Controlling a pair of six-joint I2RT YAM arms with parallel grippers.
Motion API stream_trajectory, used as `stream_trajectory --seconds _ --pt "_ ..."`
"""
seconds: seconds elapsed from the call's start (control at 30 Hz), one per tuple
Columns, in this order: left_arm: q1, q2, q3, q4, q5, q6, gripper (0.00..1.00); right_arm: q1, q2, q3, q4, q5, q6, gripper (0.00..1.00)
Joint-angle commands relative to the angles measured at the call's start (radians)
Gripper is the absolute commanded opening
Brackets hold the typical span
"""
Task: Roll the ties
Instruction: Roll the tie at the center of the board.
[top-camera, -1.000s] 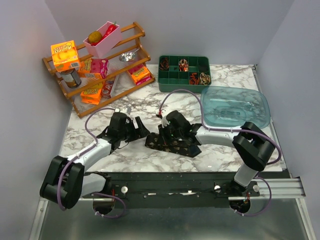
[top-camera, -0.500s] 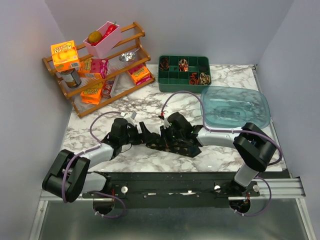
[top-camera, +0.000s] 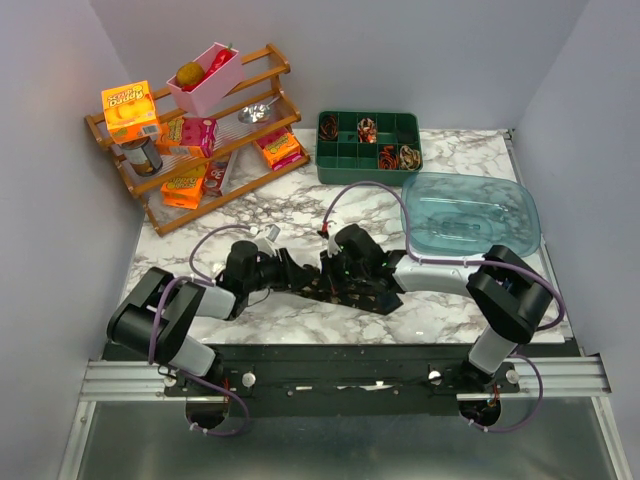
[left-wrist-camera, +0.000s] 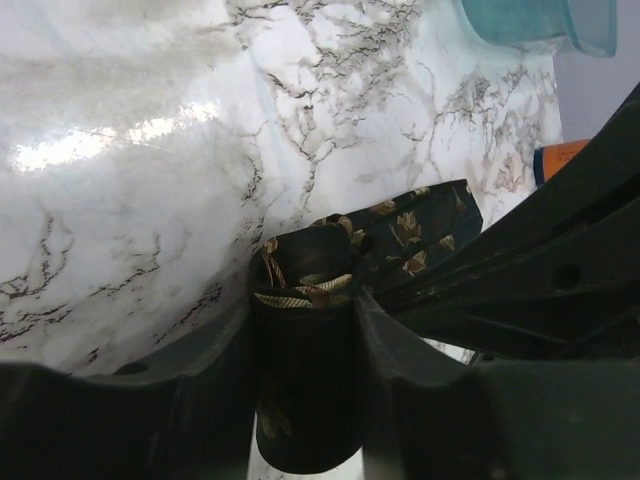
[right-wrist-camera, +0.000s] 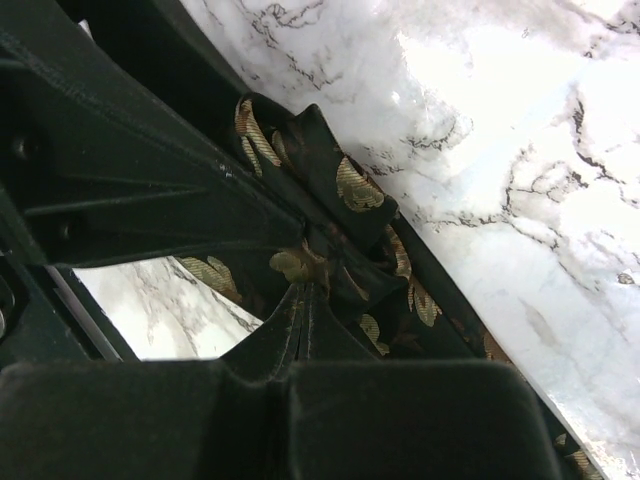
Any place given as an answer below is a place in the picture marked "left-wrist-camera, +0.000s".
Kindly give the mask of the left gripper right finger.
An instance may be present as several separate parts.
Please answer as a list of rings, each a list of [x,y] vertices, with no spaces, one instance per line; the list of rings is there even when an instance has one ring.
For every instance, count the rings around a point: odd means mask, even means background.
[[[635,479],[635,360],[470,367],[354,303],[368,479]]]

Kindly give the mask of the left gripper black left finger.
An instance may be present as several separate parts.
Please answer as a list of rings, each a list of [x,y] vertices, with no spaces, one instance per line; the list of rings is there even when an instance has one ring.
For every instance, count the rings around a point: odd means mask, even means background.
[[[5,479],[243,479],[255,404],[248,308],[111,375],[1,366]]]

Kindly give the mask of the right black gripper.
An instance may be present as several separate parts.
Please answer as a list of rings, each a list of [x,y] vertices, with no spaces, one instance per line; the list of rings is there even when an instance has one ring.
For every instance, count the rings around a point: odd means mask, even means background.
[[[639,354],[639,95],[554,177],[380,306],[422,337],[511,359]]]

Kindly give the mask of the black leaf patterned tie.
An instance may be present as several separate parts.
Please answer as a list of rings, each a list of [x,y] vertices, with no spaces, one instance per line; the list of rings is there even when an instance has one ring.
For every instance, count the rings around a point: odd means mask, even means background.
[[[274,468],[316,474],[360,447],[354,301],[386,309],[481,232],[464,180],[406,192],[267,240],[249,264],[257,325],[257,445]]]

